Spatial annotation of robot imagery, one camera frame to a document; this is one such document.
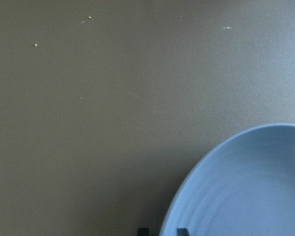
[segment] white speck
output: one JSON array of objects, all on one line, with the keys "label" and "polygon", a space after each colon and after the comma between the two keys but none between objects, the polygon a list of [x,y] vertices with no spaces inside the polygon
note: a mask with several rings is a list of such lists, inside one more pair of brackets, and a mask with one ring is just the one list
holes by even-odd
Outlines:
[{"label": "white speck", "polygon": [[232,26],[224,26],[221,29],[222,30],[231,30],[233,27]]}]

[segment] plate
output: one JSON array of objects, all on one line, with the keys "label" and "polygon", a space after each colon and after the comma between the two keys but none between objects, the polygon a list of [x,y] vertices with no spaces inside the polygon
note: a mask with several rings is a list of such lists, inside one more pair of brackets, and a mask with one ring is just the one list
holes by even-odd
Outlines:
[{"label": "plate", "polygon": [[295,236],[295,125],[248,129],[209,152],[167,212],[161,236]]}]

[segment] black object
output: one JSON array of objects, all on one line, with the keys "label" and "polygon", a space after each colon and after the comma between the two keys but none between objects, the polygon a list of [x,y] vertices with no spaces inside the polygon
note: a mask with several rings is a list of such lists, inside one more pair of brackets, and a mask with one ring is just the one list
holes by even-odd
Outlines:
[{"label": "black object", "polygon": [[148,236],[148,228],[139,228],[138,229],[138,236]]},{"label": "black object", "polygon": [[177,229],[177,236],[190,236],[186,228]]}]

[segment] gray surface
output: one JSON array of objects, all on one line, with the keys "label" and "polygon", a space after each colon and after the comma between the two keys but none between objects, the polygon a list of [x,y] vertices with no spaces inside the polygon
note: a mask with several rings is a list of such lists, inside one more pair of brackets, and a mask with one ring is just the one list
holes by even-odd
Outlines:
[{"label": "gray surface", "polygon": [[155,234],[270,122],[295,123],[295,1],[0,1],[0,236]]}]

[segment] blue bowl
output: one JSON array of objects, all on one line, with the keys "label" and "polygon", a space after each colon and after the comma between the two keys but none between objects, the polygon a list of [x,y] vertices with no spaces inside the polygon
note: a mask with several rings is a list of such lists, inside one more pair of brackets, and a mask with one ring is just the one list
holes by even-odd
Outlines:
[{"label": "blue bowl", "polygon": [[295,125],[248,129],[209,152],[187,176],[161,236],[295,236]]}]

